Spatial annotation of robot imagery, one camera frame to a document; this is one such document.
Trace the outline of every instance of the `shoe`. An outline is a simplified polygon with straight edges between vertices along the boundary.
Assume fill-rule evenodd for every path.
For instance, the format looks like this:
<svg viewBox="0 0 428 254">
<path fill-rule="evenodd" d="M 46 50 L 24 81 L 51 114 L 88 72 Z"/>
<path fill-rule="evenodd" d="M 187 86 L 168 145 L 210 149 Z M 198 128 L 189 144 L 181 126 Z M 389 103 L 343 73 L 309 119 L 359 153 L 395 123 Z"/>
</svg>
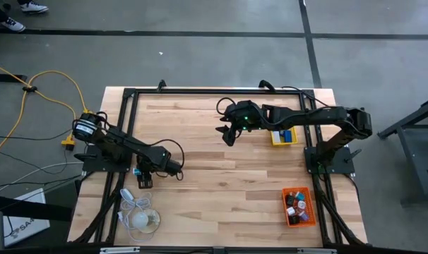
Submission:
<svg viewBox="0 0 428 254">
<path fill-rule="evenodd" d="M 25 29 L 25 26 L 23 24 L 12 18 L 8 18 L 6 22 L 2 22 L 1 24 L 14 32 L 22 32 Z"/>
<path fill-rule="evenodd" d="M 46 6 L 39 5 L 34 1 L 29 2 L 28 4 L 21 4 L 21 10 L 24 13 L 35 14 L 35 13 L 44 13 L 49 10 Z"/>
</svg>

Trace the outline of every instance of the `orange plastic tray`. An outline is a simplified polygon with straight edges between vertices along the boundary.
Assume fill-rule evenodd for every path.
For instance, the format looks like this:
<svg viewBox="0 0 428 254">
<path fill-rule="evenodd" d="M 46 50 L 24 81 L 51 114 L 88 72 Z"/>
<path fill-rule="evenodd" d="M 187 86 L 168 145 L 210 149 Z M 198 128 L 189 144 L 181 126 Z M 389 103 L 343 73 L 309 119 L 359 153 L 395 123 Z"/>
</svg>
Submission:
<svg viewBox="0 0 428 254">
<path fill-rule="evenodd" d="M 290 220 L 287 217 L 288 215 L 287 215 L 286 209 L 288 207 L 285 202 L 285 196 L 289 195 L 290 193 L 295 195 L 297 191 L 304 194 L 305 196 L 305 203 L 307 204 L 307 207 L 305 208 L 305 212 L 308 215 L 309 219 L 306 222 L 300 221 L 300 223 L 298 224 L 291 225 Z M 313 204 L 311 203 L 310 190 L 308 189 L 308 187 L 284 188 L 282 189 L 282 199 L 283 199 L 283 206 L 285 207 L 286 223 L 289 227 L 295 228 L 295 227 L 304 227 L 304 226 L 316 226 Z"/>
</svg>

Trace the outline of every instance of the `concrete floor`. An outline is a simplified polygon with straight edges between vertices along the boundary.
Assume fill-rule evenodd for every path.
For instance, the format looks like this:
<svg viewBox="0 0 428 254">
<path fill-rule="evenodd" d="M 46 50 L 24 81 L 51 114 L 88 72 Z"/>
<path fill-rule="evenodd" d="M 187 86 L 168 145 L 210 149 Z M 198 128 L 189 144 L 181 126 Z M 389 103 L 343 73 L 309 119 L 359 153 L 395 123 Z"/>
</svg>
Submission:
<svg viewBox="0 0 428 254">
<path fill-rule="evenodd" d="M 48 0 L 47 15 L 18 10 L 11 15 L 29 28 L 47 29 L 304 31 L 297 0 L 100 2 Z M 306 5 L 312 32 L 428 34 L 425 0 L 306 0 Z M 428 41 L 314 40 L 314 49 L 323 87 L 334 89 L 338 104 L 365 107 L 375 133 L 428 100 Z M 313 87 L 307 55 L 305 39 L 0 35 L 0 65 L 28 76 L 63 71 L 78 81 L 90 109 L 100 107 L 107 85 L 157 85 L 160 79 L 175 86 L 255 87 L 266 79 L 275 86 Z M 35 84 L 81 111 L 76 90 L 64 78 L 44 76 Z M 21 96 L 19 85 L 0 83 L 0 135 L 14 124 Z M 70 122 L 65 108 L 31 95 L 15 135 L 49 137 L 69 129 Z M 59 141 L 10 140 L 2 151 L 43 167 L 64 161 Z M 363 149 L 355 168 L 369 242 L 428 251 L 428 206 L 399 204 L 417 192 L 399 140 L 373 135 L 351 147 Z M 0 155 L 0 183 L 32 170 Z M 38 173 L 29 180 L 79 172 L 79 166 L 70 166 L 60 176 Z M 0 195 L 14 197 L 31 188 L 36 186 L 14 186 Z"/>
</svg>

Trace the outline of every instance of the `wooden tabletop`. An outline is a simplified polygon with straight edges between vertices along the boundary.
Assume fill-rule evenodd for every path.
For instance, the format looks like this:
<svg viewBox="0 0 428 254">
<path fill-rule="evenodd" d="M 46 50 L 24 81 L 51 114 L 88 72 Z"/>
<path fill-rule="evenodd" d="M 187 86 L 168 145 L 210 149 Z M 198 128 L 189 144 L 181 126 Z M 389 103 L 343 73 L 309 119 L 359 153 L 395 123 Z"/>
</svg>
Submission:
<svg viewBox="0 0 428 254">
<path fill-rule="evenodd" d="M 106 87 L 101 110 L 109 122 L 118 119 L 124 87 Z M 316 98 L 335 105 L 331 89 L 316 89 Z M 145 143 L 163 138 L 176 140 L 184 148 L 184 180 L 153 175 L 154 187 L 139 190 L 136 177 L 127 174 L 125 187 L 135 198 L 144 192 L 153 194 L 153 209 L 161 216 L 154 237 L 137 243 L 118 223 L 116 245 L 141 246 L 322 246 L 318 217 L 316 226 L 290 229 L 286 225 L 281 190 L 307 186 L 313 191 L 306 171 L 303 148 L 304 131 L 296 126 L 299 143 L 275 147 L 268 131 L 242 133 L 233 147 L 222 141 L 215 127 L 222 126 L 215 105 L 222 95 L 141 95 L 138 101 L 133 136 Z M 258 105 L 272 104 L 300 109 L 297 96 L 231 95 L 234 101 L 251 99 Z M 220 105 L 222 111 L 227 102 Z M 131 103 L 126 110 L 124 131 Z M 339 128 L 322 126 L 325 140 Z M 181 152 L 172 143 L 163 143 L 172 159 L 181 161 Z M 106 173 L 94 173 L 85 180 L 74 212 L 69 241 L 80 236 L 97 214 Z M 331 175 L 338 213 L 355 235 L 366 242 L 366 234 L 354 186 L 343 175 Z M 311 195 L 314 207 L 314 195 Z M 110 214 L 105 224 L 107 232 Z M 326 216 L 333 239 L 330 216 Z M 136 238 L 146 237 L 133 232 Z"/>
</svg>

